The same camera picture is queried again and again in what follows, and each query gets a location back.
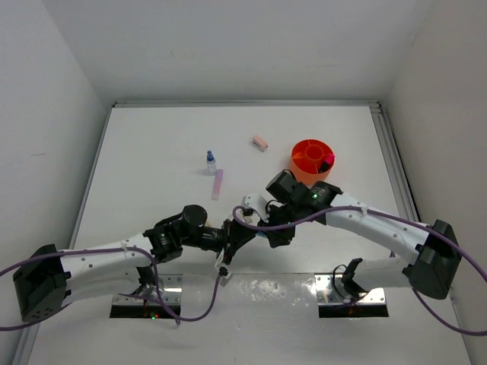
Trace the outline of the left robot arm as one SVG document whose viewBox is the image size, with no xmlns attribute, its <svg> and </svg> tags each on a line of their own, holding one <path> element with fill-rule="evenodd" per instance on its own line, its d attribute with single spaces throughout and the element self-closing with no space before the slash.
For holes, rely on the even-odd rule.
<svg viewBox="0 0 487 365">
<path fill-rule="evenodd" d="M 187 205 L 151 229 L 119 242 L 83 250 L 58 250 L 49 244 L 14 267 L 12 280 L 24 326 L 57 314 L 78 300 L 106 294 L 142 296 L 161 287 L 157 266 L 179 258 L 184 247 L 217 255 L 217 279 L 228 276 L 235 252 L 254 238 L 247 228 L 252 208 L 238 208 L 238 216 L 221 227 L 207 226 L 199 205 Z"/>
</svg>

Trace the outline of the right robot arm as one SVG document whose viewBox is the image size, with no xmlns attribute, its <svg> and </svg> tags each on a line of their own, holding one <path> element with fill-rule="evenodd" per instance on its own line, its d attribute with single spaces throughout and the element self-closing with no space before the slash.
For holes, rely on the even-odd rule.
<svg viewBox="0 0 487 365">
<path fill-rule="evenodd" d="M 339 187 L 327 182 L 307 187 L 287 171 L 275 176 L 266 190 L 280 205 L 269 209 L 264 226 L 291 224 L 324 211 L 315 217 L 317 223 L 355 233 L 393 253 L 387 259 L 351 260 L 337 286 L 345 298 L 377 287 L 411 287 L 432 299 L 447 297 L 460 264 L 449 223 L 437 220 L 427 225 L 372 214 Z"/>
</svg>

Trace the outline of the light pink highlighter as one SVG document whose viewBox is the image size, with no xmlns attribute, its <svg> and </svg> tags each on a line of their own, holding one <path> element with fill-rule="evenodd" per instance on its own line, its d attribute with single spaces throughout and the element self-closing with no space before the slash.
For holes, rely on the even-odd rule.
<svg viewBox="0 0 487 365">
<path fill-rule="evenodd" d="M 222 169 L 217 169 L 214 183 L 212 187 L 212 200 L 217 201 L 221 193 L 221 185 L 223 181 L 224 171 Z"/>
</svg>

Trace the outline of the pink highlighter marker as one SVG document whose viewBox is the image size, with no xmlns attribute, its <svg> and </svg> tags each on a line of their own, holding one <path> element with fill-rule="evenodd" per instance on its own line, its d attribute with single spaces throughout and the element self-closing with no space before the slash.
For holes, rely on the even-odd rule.
<svg viewBox="0 0 487 365">
<path fill-rule="evenodd" d="M 323 160 L 321 165 L 319 166 L 318 172 L 319 173 L 325 173 L 328 170 L 331 169 L 335 161 L 335 155 L 334 154 L 326 154 L 323 156 Z"/>
</svg>

